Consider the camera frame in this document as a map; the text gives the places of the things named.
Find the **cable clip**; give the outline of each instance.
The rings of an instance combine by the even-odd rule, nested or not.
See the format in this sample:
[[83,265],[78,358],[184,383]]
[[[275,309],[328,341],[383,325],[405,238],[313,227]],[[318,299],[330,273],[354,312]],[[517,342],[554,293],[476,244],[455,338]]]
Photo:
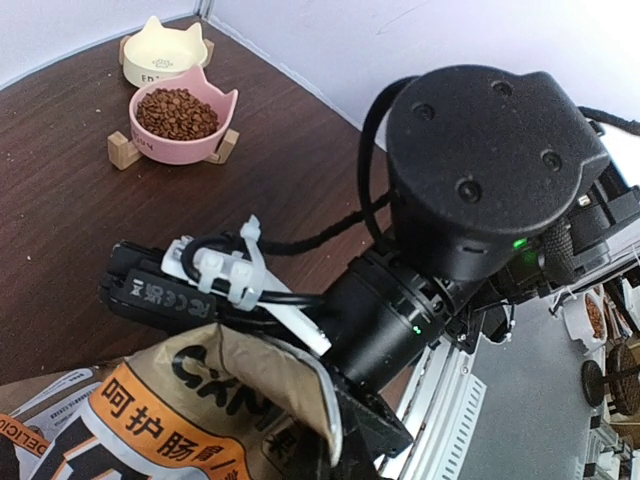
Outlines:
[[247,245],[249,261],[242,258],[242,252],[233,252],[229,256],[208,248],[202,249],[202,257],[198,262],[198,290],[209,293],[217,278],[226,278],[229,281],[229,302],[238,310],[253,310],[265,289],[267,276],[264,257],[258,248],[260,233],[260,222],[251,215],[240,230],[240,236]]

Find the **screw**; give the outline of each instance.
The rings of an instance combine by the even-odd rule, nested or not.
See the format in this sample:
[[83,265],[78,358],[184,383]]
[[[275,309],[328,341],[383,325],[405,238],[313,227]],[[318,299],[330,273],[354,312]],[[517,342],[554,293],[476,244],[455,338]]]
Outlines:
[[581,207],[586,207],[587,205],[591,205],[591,199],[588,195],[583,195],[578,199],[578,205]]
[[559,172],[562,168],[562,159],[556,152],[545,152],[542,154],[542,161],[552,172]]
[[482,188],[480,188],[478,182],[465,180],[458,187],[458,195],[467,203],[478,203],[482,196]]
[[435,115],[435,111],[431,105],[426,103],[416,103],[411,109],[413,114],[420,120],[432,120]]
[[493,82],[491,88],[496,93],[499,93],[503,97],[510,97],[513,94],[513,87],[507,82]]

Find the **pink cat bowl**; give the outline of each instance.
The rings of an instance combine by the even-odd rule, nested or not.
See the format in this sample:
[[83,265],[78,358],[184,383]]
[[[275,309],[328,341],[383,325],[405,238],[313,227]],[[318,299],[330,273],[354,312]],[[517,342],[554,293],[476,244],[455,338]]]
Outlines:
[[[138,104],[145,95],[158,88],[186,88],[198,100],[209,104],[218,114],[218,130],[208,137],[187,141],[162,138],[145,130],[136,120]],[[199,65],[193,66],[177,77],[153,82],[139,89],[129,103],[133,144],[142,155],[168,165],[189,165],[207,160],[216,154],[222,139],[229,130],[237,101],[237,90],[223,93],[218,87],[207,81],[204,70]]]

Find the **white backdrop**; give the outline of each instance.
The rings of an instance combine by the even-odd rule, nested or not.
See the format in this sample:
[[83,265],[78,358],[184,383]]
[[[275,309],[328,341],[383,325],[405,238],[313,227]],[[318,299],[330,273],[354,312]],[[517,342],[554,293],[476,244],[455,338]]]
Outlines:
[[[358,127],[388,83],[459,63],[546,70],[576,103],[640,118],[638,0],[216,0],[210,20]],[[640,140],[607,137],[640,183]]]
[[194,0],[0,0],[0,90],[151,15],[191,15]]

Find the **orange label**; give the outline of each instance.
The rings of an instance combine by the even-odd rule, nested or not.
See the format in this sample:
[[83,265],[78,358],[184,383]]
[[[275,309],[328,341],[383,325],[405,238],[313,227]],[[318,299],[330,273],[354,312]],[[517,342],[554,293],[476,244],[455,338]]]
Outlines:
[[0,434],[38,458],[49,448],[47,440],[9,415],[0,415]]
[[195,467],[212,480],[250,480],[240,442],[197,427],[124,363],[91,395],[96,415],[127,445],[167,468]]

